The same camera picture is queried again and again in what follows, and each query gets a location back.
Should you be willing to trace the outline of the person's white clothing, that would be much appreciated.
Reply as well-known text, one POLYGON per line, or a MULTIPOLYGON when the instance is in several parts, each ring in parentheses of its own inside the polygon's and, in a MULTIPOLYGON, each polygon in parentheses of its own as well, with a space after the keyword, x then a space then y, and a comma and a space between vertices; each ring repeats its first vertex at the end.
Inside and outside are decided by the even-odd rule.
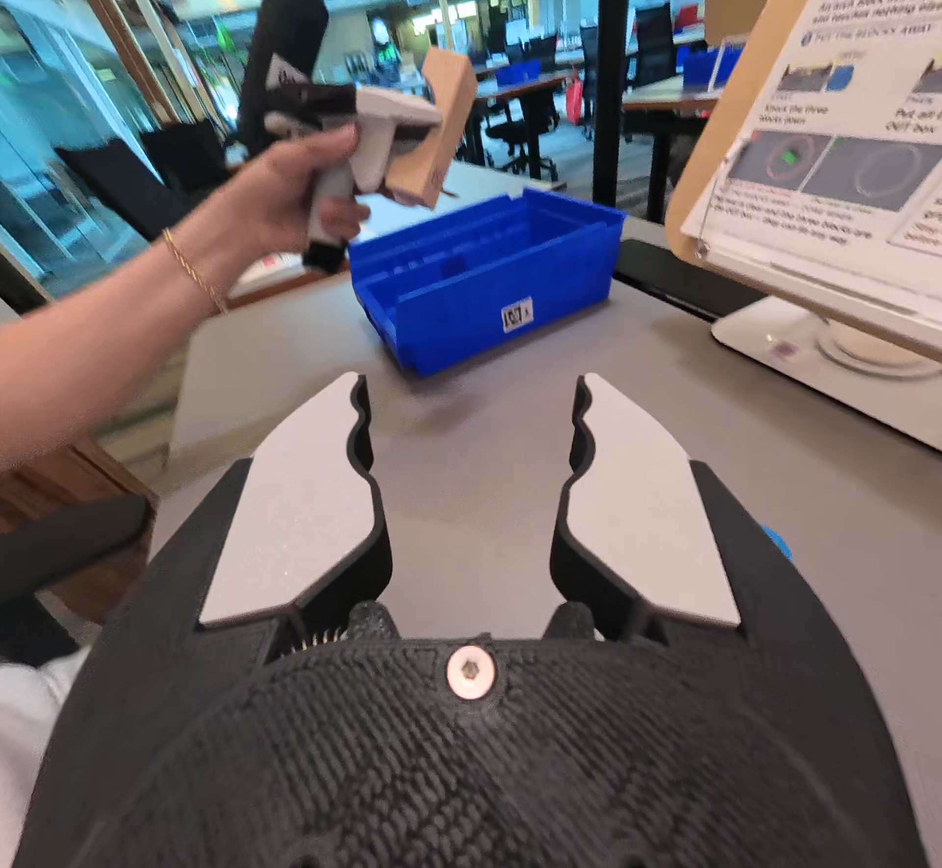
POLYGON ((1 865, 12 865, 53 727, 89 647, 38 667, 1 663, 1 865))

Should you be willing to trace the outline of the person's left hand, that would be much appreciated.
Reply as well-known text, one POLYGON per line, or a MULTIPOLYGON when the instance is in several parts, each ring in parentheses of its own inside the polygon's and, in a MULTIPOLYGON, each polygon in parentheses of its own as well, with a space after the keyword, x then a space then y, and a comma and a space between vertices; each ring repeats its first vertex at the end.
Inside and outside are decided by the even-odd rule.
POLYGON ((304 253, 316 212, 331 237, 348 242, 360 233, 369 208, 350 193, 314 192, 322 178, 357 148, 355 123, 277 142, 171 229, 171 242, 197 278, 225 297, 255 262, 268 255, 304 253))

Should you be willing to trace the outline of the blue plastic bin with label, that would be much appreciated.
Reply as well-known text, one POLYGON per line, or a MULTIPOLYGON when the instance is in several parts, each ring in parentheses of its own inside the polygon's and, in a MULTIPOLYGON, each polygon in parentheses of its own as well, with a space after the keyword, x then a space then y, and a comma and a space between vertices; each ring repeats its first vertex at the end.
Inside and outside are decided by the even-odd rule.
POLYGON ((352 245, 354 293, 429 377, 608 298, 626 212, 525 189, 352 245))

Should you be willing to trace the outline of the person's left forearm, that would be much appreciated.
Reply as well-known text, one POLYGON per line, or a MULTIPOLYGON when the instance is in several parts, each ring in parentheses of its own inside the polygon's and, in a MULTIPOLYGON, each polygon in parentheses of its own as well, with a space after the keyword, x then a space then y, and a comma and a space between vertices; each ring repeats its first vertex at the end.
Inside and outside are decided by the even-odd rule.
POLYGON ((223 298, 169 240, 2 328, 6 473, 88 435, 147 386, 223 298))

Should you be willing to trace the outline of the white stand base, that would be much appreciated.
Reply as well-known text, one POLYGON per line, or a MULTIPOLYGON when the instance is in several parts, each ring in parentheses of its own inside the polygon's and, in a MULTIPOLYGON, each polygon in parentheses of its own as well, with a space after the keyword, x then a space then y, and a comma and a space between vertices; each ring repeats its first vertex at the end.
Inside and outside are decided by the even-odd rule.
POLYGON ((742 356, 941 450, 941 364, 775 297, 717 320, 713 338, 742 356))

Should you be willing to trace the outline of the wooden arch block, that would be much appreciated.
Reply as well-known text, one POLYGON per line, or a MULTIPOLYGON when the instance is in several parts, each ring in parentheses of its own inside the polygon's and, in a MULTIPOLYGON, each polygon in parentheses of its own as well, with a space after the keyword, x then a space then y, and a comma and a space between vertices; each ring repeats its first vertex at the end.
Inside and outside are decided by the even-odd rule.
POLYGON ((477 77, 466 55, 439 48, 426 54, 422 76, 441 120, 430 124, 421 140, 394 142, 383 191, 397 203, 432 210, 464 138, 477 99, 477 77))

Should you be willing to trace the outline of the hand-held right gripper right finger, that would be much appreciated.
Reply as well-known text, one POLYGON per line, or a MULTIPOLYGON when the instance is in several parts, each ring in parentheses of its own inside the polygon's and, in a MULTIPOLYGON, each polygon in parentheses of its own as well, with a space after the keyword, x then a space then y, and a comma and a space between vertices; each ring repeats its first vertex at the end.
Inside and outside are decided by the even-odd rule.
POLYGON ((738 633, 740 611, 686 450, 596 373, 576 381, 572 424, 549 559, 559 594, 588 608, 604 641, 662 621, 738 633))

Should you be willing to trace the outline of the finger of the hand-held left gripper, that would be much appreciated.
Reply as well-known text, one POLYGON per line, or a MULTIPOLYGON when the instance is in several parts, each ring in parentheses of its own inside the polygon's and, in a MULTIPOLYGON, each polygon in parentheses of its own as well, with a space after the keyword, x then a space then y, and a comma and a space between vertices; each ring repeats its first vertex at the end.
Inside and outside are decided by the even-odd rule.
POLYGON ((388 88, 357 89, 359 149, 415 149, 443 123, 423 97, 388 88))

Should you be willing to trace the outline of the black office chair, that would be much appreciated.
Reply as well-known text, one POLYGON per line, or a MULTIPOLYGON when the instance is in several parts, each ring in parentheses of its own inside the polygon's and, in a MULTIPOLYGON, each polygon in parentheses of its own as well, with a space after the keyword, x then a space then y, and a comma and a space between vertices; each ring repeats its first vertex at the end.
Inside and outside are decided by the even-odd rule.
POLYGON ((635 14, 635 70, 628 76, 637 89, 677 75, 677 45, 670 1, 640 7, 635 14))
MULTIPOLYGON (((544 74, 556 70, 558 34, 531 38, 519 45, 519 53, 508 47, 509 63, 496 73, 500 86, 522 85, 536 82, 544 74)), ((506 120, 488 122, 485 133, 490 139, 506 144, 508 162, 500 167, 503 172, 524 175, 530 167, 530 143, 539 147, 539 138, 555 132, 559 127, 559 112, 555 104, 555 92, 559 83, 541 89, 529 90, 523 96, 498 99, 498 108, 505 110, 506 120)))

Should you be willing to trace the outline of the wooden office desk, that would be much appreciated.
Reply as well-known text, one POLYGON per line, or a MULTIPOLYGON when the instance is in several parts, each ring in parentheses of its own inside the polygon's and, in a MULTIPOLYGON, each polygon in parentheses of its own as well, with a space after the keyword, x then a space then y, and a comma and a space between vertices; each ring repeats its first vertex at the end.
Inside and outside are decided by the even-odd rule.
POLYGON ((510 121, 510 125, 516 126, 519 130, 524 151, 522 155, 515 156, 507 166, 501 168, 501 171, 516 174, 525 172, 530 179, 534 180, 542 179, 543 174, 546 173, 551 181, 558 181, 559 173, 555 163, 541 154, 540 137, 549 132, 549 129, 543 127, 541 119, 545 114, 537 106, 540 102, 538 96, 544 93, 553 96, 563 85, 568 85, 574 80, 574 74, 563 71, 541 74, 534 79, 512 85, 499 85, 497 81, 480 83, 473 107, 465 123, 467 161, 479 167, 485 166, 486 153, 482 137, 485 111, 495 102, 518 101, 523 116, 519 121, 510 121))
POLYGON ((722 97, 723 88, 694 92, 685 89, 683 77, 631 90, 622 102, 622 134, 649 135, 653 138, 645 218, 663 224, 670 150, 677 136, 697 137, 703 132, 713 107, 722 97))

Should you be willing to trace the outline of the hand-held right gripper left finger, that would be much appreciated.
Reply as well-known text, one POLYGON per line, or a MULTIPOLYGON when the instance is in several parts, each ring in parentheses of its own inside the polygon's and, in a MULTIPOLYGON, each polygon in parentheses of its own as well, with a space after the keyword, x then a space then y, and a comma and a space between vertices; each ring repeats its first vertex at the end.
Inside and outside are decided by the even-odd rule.
POLYGON ((347 372, 257 446, 200 626, 276 619, 293 637, 342 637, 350 611, 383 593, 393 557, 370 423, 366 377, 347 372))

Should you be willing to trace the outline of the black pole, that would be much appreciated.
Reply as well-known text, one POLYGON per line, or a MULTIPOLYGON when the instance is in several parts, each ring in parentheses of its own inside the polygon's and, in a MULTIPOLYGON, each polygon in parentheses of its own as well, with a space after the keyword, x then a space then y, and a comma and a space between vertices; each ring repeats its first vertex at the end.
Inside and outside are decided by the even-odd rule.
POLYGON ((616 206, 629 0, 598 0, 593 201, 616 206))

